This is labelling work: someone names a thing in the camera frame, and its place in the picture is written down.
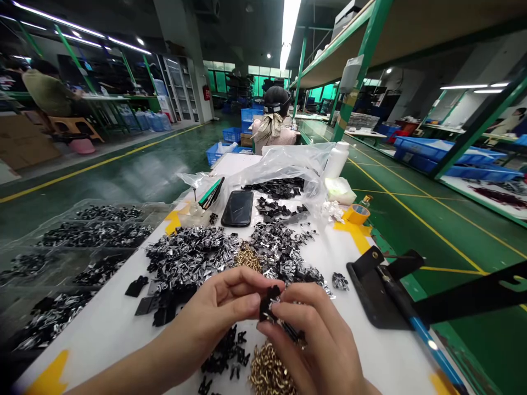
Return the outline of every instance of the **black phone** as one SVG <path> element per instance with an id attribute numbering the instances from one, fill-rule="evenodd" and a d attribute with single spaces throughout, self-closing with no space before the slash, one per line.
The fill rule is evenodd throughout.
<path id="1" fill-rule="evenodd" d="M 252 191 L 232 191 L 221 217 L 221 224 L 229 227 L 246 227 L 253 212 Z"/>

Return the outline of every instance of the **fire extinguisher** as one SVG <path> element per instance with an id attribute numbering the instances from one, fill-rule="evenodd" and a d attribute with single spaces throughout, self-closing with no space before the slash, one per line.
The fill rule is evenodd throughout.
<path id="1" fill-rule="evenodd" d="M 210 100 L 210 88 L 208 85 L 203 85 L 203 97 L 205 100 Z"/>

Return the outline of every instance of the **white bottle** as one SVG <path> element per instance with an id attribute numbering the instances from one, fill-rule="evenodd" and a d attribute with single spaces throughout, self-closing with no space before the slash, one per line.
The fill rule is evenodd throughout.
<path id="1" fill-rule="evenodd" d="M 338 178 L 344 168 L 347 156 L 349 155 L 350 145 L 346 142 L 338 142 L 329 153 L 328 162 L 322 176 L 325 178 Z"/>

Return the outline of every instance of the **ceiling light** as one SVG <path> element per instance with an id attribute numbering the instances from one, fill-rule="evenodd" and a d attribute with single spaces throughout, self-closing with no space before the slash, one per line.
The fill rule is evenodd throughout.
<path id="1" fill-rule="evenodd" d="M 78 38 L 78 37 L 75 37 L 75 36 L 70 36 L 70 35 L 67 35 L 67 34 L 64 34 L 64 33 L 62 33 L 62 35 L 64 37 L 69 38 L 70 40 L 75 40 L 75 41 L 79 41 L 81 43 L 88 44 L 88 45 L 91 45 L 91 46 L 94 46 L 94 47 L 97 47 L 97 48 L 102 48 L 99 44 L 91 42 L 91 41 L 87 41 L 85 39 L 81 39 L 81 38 Z"/>
<path id="2" fill-rule="evenodd" d="M 499 93 L 499 92 L 503 92 L 503 90 L 502 89 L 483 89 L 480 91 L 474 91 L 474 93 Z"/>
<path id="3" fill-rule="evenodd" d="M 127 48 L 131 48 L 131 49 L 135 49 L 136 51 L 139 51 L 139 52 L 142 52 L 142 53 L 145 53 L 146 55 L 152 55 L 152 52 L 148 52 L 147 50 L 144 50 L 142 48 L 138 48 L 138 47 L 134 47 L 133 45 L 130 45 L 130 44 L 127 44 L 123 41 L 119 41 L 118 39 L 114 39 L 114 38 L 111 38 L 110 36 L 108 36 L 108 39 L 110 41 L 113 41 L 114 43 L 117 43 L 119 45 L 122 45 L 123 47 L 127 47 Z"/>
<path id="4" fill-rule="evenodd" d="M 487 84 L 481 85 L 454 85 L 450 87 L 441 87 L 441 89 L 473 89 L 473 88 L 486 88 Z"/>
<path id="5" fill-rule="evenodd" d="M 58 23 L 61 23 L 63 25 L 66 25 L 66 26 L 69 26 L 69 27 L 74 27 L 75 29 L 77 30 L 80 30 L 80 31 L 83 31 L 85 33 L 88 33 L 88 34 L 91 34 L 93 36 L 97 36 L 97 37 L 100 37 L 100 38 L 104 38 L 104 35 L 102 35 L 101 33 L 98 33 L 96 31 L 93 31 L 93 30 L 90 30 L 90 29 L 87 29 L 85 27 L 82 27 L 82 26 L 79 26 L 79 25 L 76 25 L 76 24 L 73 24 L 71 22 L 68 22 L 64 19 L 61 19 L 61 18 L 57 18 L 56 16 L 52 16 L 52 15 L 49 15 L 49 14 L 46 14 L 45 12 L 42 12 L 42 11 L 39 11 L 35 8 L 31 8 L 31 7 L 28 7 L 26 5 L 22 5 L 20 3 L 17 3 L 16 1 L 13 1 L 13 4 L 15 6 L 17 6 L 18 8 L 21 8 L 21 9 L 25 9 L 26 11 L 29 11 L 29 12 L 32 12 L 34 14 L 37 14 L 37 15 L 40 15 L 40 16 L 43 16 L 44 18 L 47 18 L 47 19 L 51 19 L 52 21 L 55 21 L 55 22 L 58 22 Z"/>
<path id="6" fill-rule="evenodd" d="M 0 18 L 4 18 L 4 19 L 12 20 L 13 22 L 16 22 L 16 19 L 14 19 L 14 18 L 10 18 L 10 17 L 5 16 L 5 15 L 0 15 Z M 36 29 L 47 30 L 45 27 L 37 26 L 37 25 L 31 24 L 31 23 L 29 23 L 29 22 L 20 21 L 20 23 L 22 23 L 22 24 L 24 24 L 24 25 L 27 25 L 27 26 L 34 27 L 34 28 L 36 28 Z"/>
<path id="7" fill-rule="evenodd" d="M 296 20 L 300 10 L 301 0 L 284 0 L 284 16 L 282 19 L 282 51 L 280 53 L 280 69 L 285 70 L 287 59 L 291 52 L 291 43 L 295 35 Z"/>

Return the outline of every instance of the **plastic stool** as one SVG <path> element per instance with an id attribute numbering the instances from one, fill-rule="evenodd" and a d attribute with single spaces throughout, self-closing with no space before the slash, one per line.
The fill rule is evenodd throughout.
<path id="1" fill-rule="evenodd" d="M 62 133 L 63 131 L 59 129 L 58 127 L 58 123 L 62 123 L 63 125 L 65 125 L 69 132 L 70 133 L 82 133 L 80 130 L 79 130 L 79 127 L 77 127 L 77 124 L 78 123 L 84 123 L 88 126 L 88 128 L 91 130 L 91 133 L 90 133 L 90 138 L 93 140 L 93 139 L 99 139 L 101 143 L 104 143 L 104 140 L 103 138 L 99 135 L 99 133 L 97 133 L 95 131 L 95 129 L 93 128 L 93 126 L 88 122 L 86 121 L 85 118 L 62 118 L 62 117 L 49 117 L 49 120 L 51 121 L 51 123 L 53 124 L 53 127 L 55 129 L 55 131 L 57 133 Z"/>
<path id="2" fill-rule="evenodd" d="M 93 146 L 90 139 L 73 140 L 71 143 L 68 144 L 68 147 L 72 151 L 81 155 L 92 154 L 95 152 L 95 147 Z"/>

